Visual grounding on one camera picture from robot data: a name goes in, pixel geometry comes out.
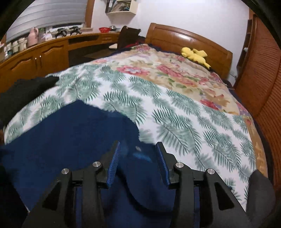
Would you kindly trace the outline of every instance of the pink bottle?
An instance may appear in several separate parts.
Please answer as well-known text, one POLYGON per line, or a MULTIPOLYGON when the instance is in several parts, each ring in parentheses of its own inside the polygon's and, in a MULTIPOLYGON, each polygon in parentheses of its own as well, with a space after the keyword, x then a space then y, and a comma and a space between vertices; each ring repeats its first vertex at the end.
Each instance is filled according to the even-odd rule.
POLYGON ((32 27, 30 29, 28 38, 27 38, 27 45, 30 47, 38 43, 38 28, 32 27))

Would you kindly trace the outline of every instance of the white container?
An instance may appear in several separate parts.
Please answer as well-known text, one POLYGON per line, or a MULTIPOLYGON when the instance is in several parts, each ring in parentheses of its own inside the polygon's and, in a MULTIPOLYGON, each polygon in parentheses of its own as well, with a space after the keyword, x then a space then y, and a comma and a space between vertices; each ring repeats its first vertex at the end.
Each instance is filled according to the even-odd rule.
POLYGON ((12 48, 13 48, 13 53, 17 53, 19 51, 19 43, 17 40, 13 42, 12 48))
POLYGON ((26 49, 26 43, 27 43, 27 40, 25 38, 20 38, 18 40, 19 42, 19 51, 23 51, 26 49))
POLYGON ((52 40, 52 39, 53 39, 52 34, 47 34, 47 35, 45 36, 45 41, 52 40))
POLYGON ((11 43, 7 44, 6 49, 7 49, 7 54, 8 55, 12 55, 13 54, 12 44, 11 43))

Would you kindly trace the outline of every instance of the dark wooden chair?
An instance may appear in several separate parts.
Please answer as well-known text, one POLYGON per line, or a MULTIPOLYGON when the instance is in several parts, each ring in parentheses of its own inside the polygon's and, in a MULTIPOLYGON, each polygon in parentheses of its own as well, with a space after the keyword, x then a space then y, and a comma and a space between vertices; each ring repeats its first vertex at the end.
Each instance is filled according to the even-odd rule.
POLYGON ((136 43, 140 32, 141 29, 134 29, 129 28, 128 26, 124 26, 119 34, 117 50, 121 50, 129 44, 136 43))

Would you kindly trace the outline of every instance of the window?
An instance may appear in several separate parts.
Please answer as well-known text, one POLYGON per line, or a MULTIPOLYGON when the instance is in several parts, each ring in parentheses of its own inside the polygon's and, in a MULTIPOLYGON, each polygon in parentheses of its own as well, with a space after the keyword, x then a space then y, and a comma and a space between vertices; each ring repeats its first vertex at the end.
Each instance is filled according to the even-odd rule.
POLYGON ((87 0, 35 0, 7 31, 7 41, 28 33, 30 28, 85 22, 87 0))

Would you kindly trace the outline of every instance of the stuffed toy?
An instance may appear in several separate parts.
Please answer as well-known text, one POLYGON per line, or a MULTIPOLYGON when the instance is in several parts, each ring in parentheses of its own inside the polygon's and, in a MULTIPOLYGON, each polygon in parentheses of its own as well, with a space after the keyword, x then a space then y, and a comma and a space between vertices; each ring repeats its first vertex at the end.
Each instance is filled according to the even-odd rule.
POLYGON ((192 51, 193 51, 195 54, 200 55, 200 56, 203 57, 203 58, 205 58, 205 57, 208 56, 207 53, 204 52, 203 50, 198 51, 198 50, 196 50, 196 49, 193 49, 192 51))
POLYGON ((193 62, 198 62, 199 64, 204 65, 207 69, 210 69, 211 66, 206 63, 206 60, 202 56, 195 54, 193 51, 190 50, 190 48, 188 48, 188 47, 182 48, 181 53, 182 53, 183 57, 188 58, 189 60, 191 60, 193 62))
POLYGON ((181 50, 181 53, 184 58, 188 58, 188 57, 194 55, 194 52, 191 51, 190 48, 188 48, 188 47, 183 47, 181 50))

